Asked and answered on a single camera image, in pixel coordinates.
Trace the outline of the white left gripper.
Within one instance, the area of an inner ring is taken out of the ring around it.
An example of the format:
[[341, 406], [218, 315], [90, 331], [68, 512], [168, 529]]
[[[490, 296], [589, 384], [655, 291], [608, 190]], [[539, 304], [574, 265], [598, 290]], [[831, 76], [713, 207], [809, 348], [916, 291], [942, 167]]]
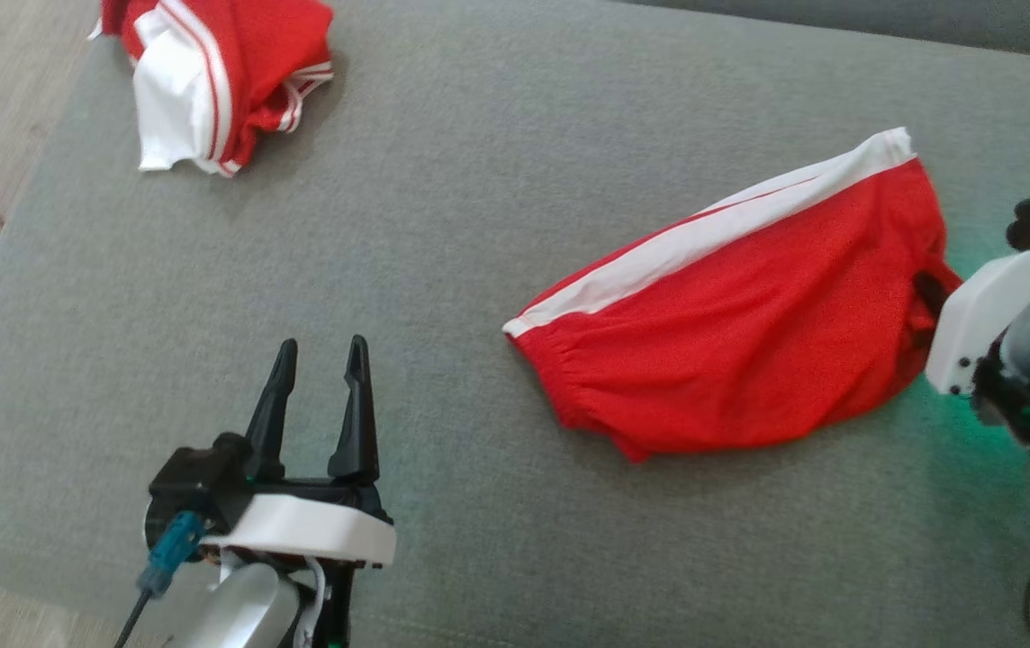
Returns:
[[327, 475], [334, 482], [282, 480], [282, 440], [297, 357], [297, 341], [293, 337], [282, 341], [245, 432], [252, 448], [244, 481], [250, 498], [239, 513], [228, 517], [228, 528], [203, 538], [201, 549], [354, 562], [359, 569], [391, 566], [397, 533], [374, 485], [380, 463], [366, 338], [355, 335], [350, 343], [345, 418], [337, 450], [327, 463]]

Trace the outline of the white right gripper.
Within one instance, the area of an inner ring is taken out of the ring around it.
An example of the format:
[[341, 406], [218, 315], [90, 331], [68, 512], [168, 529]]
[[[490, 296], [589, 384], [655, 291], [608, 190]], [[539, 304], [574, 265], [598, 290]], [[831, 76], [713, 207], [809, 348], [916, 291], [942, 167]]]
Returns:
[[926, 361], [935, 393], [972, 391], [978, 359], [1030, 304], [1030, 250], [985, 263], [951, 294], [935, 274], [916, 274], [915, 293], [936, 323]]

